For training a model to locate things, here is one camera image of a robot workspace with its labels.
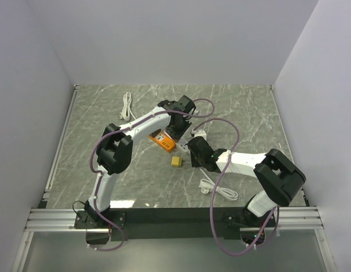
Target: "small yellow box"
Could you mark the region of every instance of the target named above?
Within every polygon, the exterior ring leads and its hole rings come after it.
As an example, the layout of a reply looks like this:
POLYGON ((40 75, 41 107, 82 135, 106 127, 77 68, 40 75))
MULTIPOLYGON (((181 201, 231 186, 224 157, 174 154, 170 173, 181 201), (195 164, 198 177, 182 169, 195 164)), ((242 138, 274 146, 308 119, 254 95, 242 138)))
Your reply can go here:
POLYGON ((182 166, 182 158, 181 157, 172 157, 171 165, 173 167, 181 167, 182 166))

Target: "white wall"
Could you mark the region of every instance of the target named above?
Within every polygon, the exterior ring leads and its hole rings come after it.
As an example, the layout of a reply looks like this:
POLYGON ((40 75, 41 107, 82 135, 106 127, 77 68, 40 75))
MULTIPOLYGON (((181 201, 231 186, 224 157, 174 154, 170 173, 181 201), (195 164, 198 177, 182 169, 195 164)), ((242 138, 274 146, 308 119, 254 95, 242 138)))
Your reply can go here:
POLYGON ((77 84, 274 84, 317 3, 27 1, 77 84))
POLYGON ((351 271, 351 0, 320 0, 275 84, 339 271, 351 271))
POLYGON ((27 3, 0 0, 0 271, 43 194, 72 89, 27 3))

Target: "cable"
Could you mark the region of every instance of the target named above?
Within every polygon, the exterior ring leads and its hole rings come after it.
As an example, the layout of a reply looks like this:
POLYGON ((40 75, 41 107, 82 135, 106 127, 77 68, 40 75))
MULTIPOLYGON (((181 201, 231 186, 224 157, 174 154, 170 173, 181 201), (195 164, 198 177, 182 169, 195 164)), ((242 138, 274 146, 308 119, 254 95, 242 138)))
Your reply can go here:
MULTIPOLYGON (((204 174, 206 178, 200 180, 198 187, 200 187, 200 191, 203 194, 208 194, 209 192, 213 191, 215 183, 210 179, 210 177, 207 176, 207 174, 202 169, 200 169, 200 171, 204 174)), ((234 190, 223 187, 217 187, 216 191, 222 196, 224 196, 227 200, 236 201, 238 199, 238 193, 234 190)))
MULTIPOLYGON (((214 201, 215 201, 215 195, 216 195, 217 187, 218 187, 218 185, 219 185, 219 183, 220 183, 220 181, 221 181, 223 175, 225 174, 225 172, 226 172, 228 166, 229 166, 230 163, 231 163, 232 152, 233 152, 233 150, 236 148, 236 146, 237 146, 237 144, 238 144, 238 142, 239 142, 240 133, 239 133, 239 130, 238 130, 238 128, 236 127, 236 125, 235 125, 234 123, 232 123, 231 121, 228 121, 228 120, 226 120, 226 119, 223 119, 223 118, 212 118, 212 119, 206 120, 206 121, 200 123, 198 126, 196 126, 193 130, 196 130, 197 128, 199 128, 200 126, 204 125, 205 123, 208 123, 208 122, 211 122, 211 121, 214 121, 214 120, 224 121, 224 122, 229 123, 230 125, 232 125, 232 127, 234 127, 235 130, 236 130, 237 139, 236 139, 235 144, 234 144, 234 145, 232 146, 232 148, 230 149, 230 150, 231 150, 231 153, 230 153, 230 155, 228 156, 228 160, 227 160, 226 166, 225 166, 225 168, 222 170, 222 172, 221 172, 221 174, 220 174, 218 180, 216 181, 216 184, 215 184, 215 188, 216 188, 216 189, 212 191, 211 205, 210 205, 210 207, 209 207, 209 221, 210 221, 210 223, 211 223, 211 230, 212 230, 213 238, 214 238, 216 244, 220 247, 220 249, 221 249, 224 253, 226 253, 227 255, 229 255, 229 256, 238 257, 238 256, 241 256, 241 255, 244 255, 245 253, 247 253, 247 252, 256 244, 257 240, 260 238, 262 232, 263 232, 264 229, 266 228, 266 225, 267 225, 267 223, 269 222, 269 220, 271 219, 271 216, 272 216, 272 214, 273 214, 273 212, 275 211, 276 208, 273 208, 273 209, 271 210, 271 212, 268 214, 268 216, 266 217, 266 220, 265 220, 265 222, 263 223, 263 225, 262 225, 262 227, 261 227, 259 233, 258 233, 257 236, 255 237, 255 239, 252 241, 252 243, 251 243, 246 249, 244 249, 244 250, 241 251, 241 252, 231 252, 231 251, 229 251, 229 250, 222 244, 222 242, 220 241, 220 239, 217 237, 217 233, 216 233, 216 229, 215 229, 215 222, 214 222, 214 220, 213 220, 213 203, 214 203, 214 201)), ((278 210, 277 222, 279 222, 279 207, 277 207, 277 210, 278 210)), ((274 236, 274 234, 275 234, 275 232, 276 232, 277 225, 278 225, 278 224, 275 225, 275 228, 273 229, 273 232, 272 232, 271 236, 270 236, 270 237, 267 239, 267 241, 265 241, 264 243, 269 242, 269 241, 270 241, 270 238, 272 238, 272 237, 274 236)))
POLYGON ((82 205, 84 205, 84 206, 85 206, 85 203, 82 202, 82 201, 76 200, 76 201, 72 204, 72 210, 75 212, 75 214, 76 214, 77 216, 80 216, 80 215, 78 214, 78 212, 75 211, 75 208, 74 208, 74 204, 75 204, 76 202, 80 202, 80 203, 81 203, 82 205))
POLYGON ((132 127, 126 127, 124 129, 120 129, 120 130, 117 130, 117 131, 113 131, 113 132, 110 132, 110 133, 107 133, 105 134, 104 136, 101 137, 101 139, 96 143, 94 149, 92 150, 91 152, 91 156, 90 156, 90 170, 91 172, 95 173, 95 174, 100 174, 100 177, 99 179, 97 180, 97 184, 96 184, 96 187, 95 187, 95 192, 94 192, 94 208, 95 208, 95 211, 96 213, 98 214, 98 216, 106 221, 107 223, 111 224, 113 227, 115 227, 117 230, 119 230, 119 232, 121 233, 122 235, 122 241, 115 247, 113 248, 97 248, 95 247, 94 245, 89 245, 89 247, 95 249, 95 250, 98 250, 98 251, 112 251, 112 250, 115 250, 115 249, 118 249, 120 248, 124 242, 125 242, 125 233, 124 231, 118 226, 116 225, 115 223, 113 223, 112 221, 110 221, 109 219, 107 219, 106 217, 104 217, 99 209, 97 208, 97 203, 96 203, 96 198, 97 198, 97 194, 99 192, 99 188, 100 188, 100 184, 101 184, 101 181, 102 181, 102 177, 104 176, 104 173, 103 171, 101 170, 96 170, 94 168, 94 165, 93 165, 93 160, 94 160, 94 155, 95 155, 95 152, 97 150, 97 148, 99 147, 100 143, 105 140, 107 137, 110 137, 112 135, 115 135, 115 134, 118 134, 118 133, 121 133, 121 132, 124 132, 124 131, 128 131, 128 130, 131 130, 132 128, 135 128, 137 126, 139 126, 140 124, 142 124, 143 122, 146 122, 147 120, 151 119, 151 118, 154 118, 155 116, 157 115, 160 115, 160 114, 163 114, 163 113, 178 113, 178 114, 181 114, 183 116, 190 116, 190 117, 195 117, 195 118, 206 118, 206 117, 209 117, 211 116, 214 112, 215 112, 215 104, 212 102, 212 100, 210 99, 207 99, 207 98, 198 98, 198 99, 195 99, 193 100, 193 102, 197 102, 197 101, 207 101, 209 103, 211 103, 212 105, 212 111, 209 113, 209 114, 206 114, 206 115, 192 115, 192 114, 188 114, 188 113, 184 113, 184 112, 179 112, 177 110, 162 110, 160 112, 156 112, 154 113, 154 115, 149 115, 145 118, 143 118, 142 120, 138 121, 137 123, 133 124, 132 127))
POLYGON ((131 111, 131 93, 130 92, 126 92, 123 96, 123 102, 124 102, 124 106, 122 109, 122 112, 120 113, 120 119, 124 119, 125 121, 129 121, 130 120, 130 115, 136 119, 136 117, 134 116, 134 114, 131 111))

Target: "white power cord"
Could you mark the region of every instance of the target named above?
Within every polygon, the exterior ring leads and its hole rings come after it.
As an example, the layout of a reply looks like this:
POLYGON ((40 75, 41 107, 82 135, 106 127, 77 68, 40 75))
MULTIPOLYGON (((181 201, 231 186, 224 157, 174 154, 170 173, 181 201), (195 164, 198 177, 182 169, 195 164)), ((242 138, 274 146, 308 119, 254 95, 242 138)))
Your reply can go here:
POLYGON ((124 94, 123 96, 123 102, 124 102, 124 106, 123 106, 123 110, 120 113, 120 119, 124 119, 125 121, 129 121, 130 120, 130 115, 136 119, 136 117, 134 116, 134 114, 131 112, 131 93, 130 92, 126 92, 126 94, 124 94))
MULTIPOLYGON (((200 180, 199 186, 200 191, 203 194, 208 194, 209 192, 213 191, 215 187, 215 183, 207 176, 206 173, 202 169, 200 171, 204 174, 204 176, 207 178, 203 178, 200 180)), ((216 192, 220 193, 222 196, 224 196, 226 199, 230 201, 236 201, 238 199, 238 193, 234 190, 228 189, 228 188, 223 188, 223 187, 217 187, 216 192)))

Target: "floor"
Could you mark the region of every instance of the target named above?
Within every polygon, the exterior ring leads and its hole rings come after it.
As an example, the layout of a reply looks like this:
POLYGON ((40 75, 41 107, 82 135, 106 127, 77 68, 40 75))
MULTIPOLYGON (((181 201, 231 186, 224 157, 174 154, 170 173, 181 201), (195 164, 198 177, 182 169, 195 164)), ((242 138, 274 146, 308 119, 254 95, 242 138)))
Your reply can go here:
MULTIPOLYGON (((54 175, 48 200, 49 209, 70 208, 75 200, 85 201, 95 184, 89 169, 89 156, 109 123, 125 124, 119 119, 123 95, 131 92, 132 111, 140 117, 161 100, 178 100, 182 95, 192 99, 206 97, 215 102, 214 117, 234 122, 241 141, 237 152, 261 153, 271 148, 281 150, 291 158, 280 117, 269 86, 239 85, 92 85, 80 86, 64 137, 63 148, 54 175)), ((196 104, 201 114, 211 107, 206 102, 196 104)), ((201 120, 192 119, 192 127, 201 120)), ((210 122, 204 127, 207 141, 213 147, 231 148, 236 133, 223 122, 210 122)), ((217 173, 209 173, 216 181, 217 173)), ((133 149, 132 163, 118 179, 112 194, 112 207, 208 207, 210 194, 198 188, 203 174, 192 168, 190 158, 179 151, 165 152, 150 139, 143 139, 133 149), (181 156, 183 166, 170 165, 172 156, 181 156)), ((237 201, 218 195, 215 206, 243 206, 262 190, 257 179, 238 174, 225 174, 221 185, 238 192, 237 201)), ((292 206, 305 206, 300 191, 292 206)))

